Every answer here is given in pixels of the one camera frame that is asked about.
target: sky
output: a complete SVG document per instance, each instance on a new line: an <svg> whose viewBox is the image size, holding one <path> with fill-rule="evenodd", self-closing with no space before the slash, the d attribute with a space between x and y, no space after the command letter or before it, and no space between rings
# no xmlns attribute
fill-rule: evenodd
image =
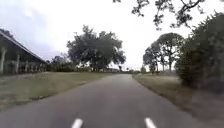
<svg viewBox="0 0 224 128"><path fill-rule="evenodd" d="M174 0L179 8L180 0ZM0 0L0 28L9 30L21 44L45 60L67 52L68 40L74 33L82 33L83 25L89 25L96 32L112 31L123 41L127 57L124 68L139 69L145 49L161 34L176 32L187 37L189 28L169 28L175 18L165 12L164 23L157 31L153 23L156 12L154 2L143 9L145 17L131 14L136 0ZM207 15L223 12L224 3L206 0L202 7L206 12L200 15L192 11L191 26L203 21Z"/></svg>

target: building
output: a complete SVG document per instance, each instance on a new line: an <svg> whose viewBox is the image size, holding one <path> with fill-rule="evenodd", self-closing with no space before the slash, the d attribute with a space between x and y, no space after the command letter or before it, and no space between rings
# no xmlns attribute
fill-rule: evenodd
<svg viewBox="0 0 224 128"><path fill-rule="evenodd" d="M0 29L0 74L45 71L46 62Z"/></svg>

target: dashed line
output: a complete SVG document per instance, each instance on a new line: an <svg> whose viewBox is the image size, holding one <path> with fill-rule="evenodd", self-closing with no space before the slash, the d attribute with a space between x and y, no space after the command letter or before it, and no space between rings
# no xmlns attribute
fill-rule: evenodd
<svg viewBox="0 0 224 128"><path fill-rule="evenodd" d="M156 125L153 123L153 121L149 117L145 118L145 124L146 124L146 128L156 128Z"/></svg>
<svg viewBox="0 0 224 128"><path fill-rule="evenodd" d="M72 128L81 128L83 124L83 120L82 119L75 119L74 123L72 124Z"/></svg>

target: green lawn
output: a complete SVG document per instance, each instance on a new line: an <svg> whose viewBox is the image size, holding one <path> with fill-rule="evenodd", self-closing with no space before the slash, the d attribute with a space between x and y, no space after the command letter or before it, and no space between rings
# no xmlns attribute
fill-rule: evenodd
<svg viewBox="0 0 224 128"><path fill-rule="evenodd" d="M102 78L106 73L39 73L0 78L0 111Z"/></svg>
<svg viewBox="0 0 224 128"><path fill-rule="evenodd" d="M189 104L194 93L193 89L181 86L174 76L133 75L142 85L155 93L167 98L181 109L190 110Z"/></svg>

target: asphalt road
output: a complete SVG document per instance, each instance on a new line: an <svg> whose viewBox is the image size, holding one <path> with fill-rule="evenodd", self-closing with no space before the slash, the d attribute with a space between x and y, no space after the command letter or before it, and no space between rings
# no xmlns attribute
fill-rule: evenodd
<svg viewBox="0 0 224 128"><path fill-rule="evenodd" d="M0 113L0 128L205 128L166 99L149 91L131 75L114 75L57 96Z"/></svg>

